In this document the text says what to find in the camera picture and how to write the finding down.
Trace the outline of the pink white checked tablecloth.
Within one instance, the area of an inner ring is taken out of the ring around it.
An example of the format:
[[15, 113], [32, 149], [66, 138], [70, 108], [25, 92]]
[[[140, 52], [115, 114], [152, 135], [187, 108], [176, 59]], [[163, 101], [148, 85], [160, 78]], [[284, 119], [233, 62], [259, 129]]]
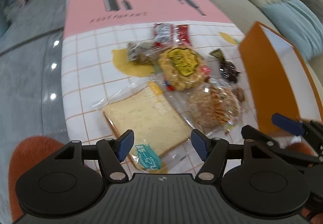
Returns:
[[202, 165], [191, 130], [242, 144], [258, 127], [240, 44], [254, 24], [248, 0], [67, 0], [62, 99], [68, 136], [118, 138], [134, 173], [191, 173]]

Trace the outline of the round brown cracker pack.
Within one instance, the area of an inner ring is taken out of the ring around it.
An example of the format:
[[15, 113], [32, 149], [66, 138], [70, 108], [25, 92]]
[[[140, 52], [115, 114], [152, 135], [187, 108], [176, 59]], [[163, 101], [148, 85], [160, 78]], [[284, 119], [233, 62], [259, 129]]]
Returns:
[[203, 83], [186, 96], [188, 122], [207, 136], [230, 132], [238, 123], [247, 102], [240, 87]]

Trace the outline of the orange round stool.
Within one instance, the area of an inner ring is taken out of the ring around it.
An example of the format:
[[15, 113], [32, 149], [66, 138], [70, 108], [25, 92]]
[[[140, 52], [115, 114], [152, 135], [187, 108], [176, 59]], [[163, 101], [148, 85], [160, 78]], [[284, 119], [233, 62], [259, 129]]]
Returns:
[[63, 146], [63, 143], [50, 137], [31, 136], [21, 141], [13, 151], [8, 173], [9, 202], [13, 222], [23, 215], [15, 192], [17, 180]]

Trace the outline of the orange paper box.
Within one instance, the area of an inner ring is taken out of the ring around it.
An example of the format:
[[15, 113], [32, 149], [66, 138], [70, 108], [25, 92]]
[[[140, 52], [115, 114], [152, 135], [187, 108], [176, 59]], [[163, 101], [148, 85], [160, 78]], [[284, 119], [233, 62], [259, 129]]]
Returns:
[[275, 113], [293, 120], [322, 121], [322, 86], [285, 37], [256, 21], [239, 52], [261, 132], [274, 137], [288, 134], [273, 124]]

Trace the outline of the large red snack bag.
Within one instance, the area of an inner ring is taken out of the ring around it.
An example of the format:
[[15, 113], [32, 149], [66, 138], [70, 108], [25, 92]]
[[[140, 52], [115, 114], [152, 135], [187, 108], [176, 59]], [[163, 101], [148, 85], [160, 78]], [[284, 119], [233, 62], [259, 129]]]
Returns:
[[156, 47], [170, 47], [174, 43], [174, 25], [157, 23], [153, 27], [154, 45]]

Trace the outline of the dark candy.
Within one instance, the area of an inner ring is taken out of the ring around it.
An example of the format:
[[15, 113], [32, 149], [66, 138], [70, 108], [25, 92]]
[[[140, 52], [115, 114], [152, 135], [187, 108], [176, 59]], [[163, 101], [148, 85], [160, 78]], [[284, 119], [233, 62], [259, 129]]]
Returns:
[[233, 62], [227, 61], [221, 49], [215, 49], [209, 53], [210, 56], [215, 57], [219, 61], [219, 73], [220, 75], [229, 81], [236, 84], [238, 82], [238, 76], [240, 74], [237, 71]]

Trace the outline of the small red snack packet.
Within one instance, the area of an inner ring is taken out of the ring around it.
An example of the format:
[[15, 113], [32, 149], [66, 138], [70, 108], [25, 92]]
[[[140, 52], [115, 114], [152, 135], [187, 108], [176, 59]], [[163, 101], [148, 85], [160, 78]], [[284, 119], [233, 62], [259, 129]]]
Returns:
[[174, 39], [177, 44], [192, 45], [189, 37], [189, 25], [176, 25], [174, 28]]

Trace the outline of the sliced toast bread pack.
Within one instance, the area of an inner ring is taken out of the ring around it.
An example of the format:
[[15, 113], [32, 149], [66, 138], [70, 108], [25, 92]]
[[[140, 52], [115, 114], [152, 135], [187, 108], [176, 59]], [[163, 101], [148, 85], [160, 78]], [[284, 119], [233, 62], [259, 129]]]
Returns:
[[132, 83], [93, 105], [102, 112], [116, 138], [134, 133], [127, 155], [129, 172], [192, 173], [185, 145], [191, 128], [171, 102], [165, 85], [157, 79]]

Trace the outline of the yellow waffle cookie pack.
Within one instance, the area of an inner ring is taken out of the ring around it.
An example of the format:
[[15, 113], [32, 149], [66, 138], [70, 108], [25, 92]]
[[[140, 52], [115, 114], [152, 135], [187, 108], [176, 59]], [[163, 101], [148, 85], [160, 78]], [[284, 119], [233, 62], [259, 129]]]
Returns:
[[158, 57], [158, 65], [165, 81], [174, 90], [196, 88], [211, 73], [204, 59], [191, 47], [171, 47]]

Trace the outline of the brown nut bar pack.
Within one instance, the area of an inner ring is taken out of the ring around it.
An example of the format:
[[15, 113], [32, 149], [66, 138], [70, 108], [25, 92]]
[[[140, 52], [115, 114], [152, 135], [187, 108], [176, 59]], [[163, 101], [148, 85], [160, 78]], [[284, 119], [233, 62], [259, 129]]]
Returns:
[[127, 45], [127, 60], [137, 65], [152, 65], [161, 49], [154, 42], [132, 41]]

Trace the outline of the light blue cushion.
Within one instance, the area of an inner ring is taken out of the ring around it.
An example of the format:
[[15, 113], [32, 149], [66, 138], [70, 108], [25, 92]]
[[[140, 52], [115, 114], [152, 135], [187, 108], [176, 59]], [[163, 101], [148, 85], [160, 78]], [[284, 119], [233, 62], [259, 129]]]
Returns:
[[266, 5], [262, 12], [277, 30], [289, 40], [304, 60], [322, 55], [322, 23], [300, 0]]

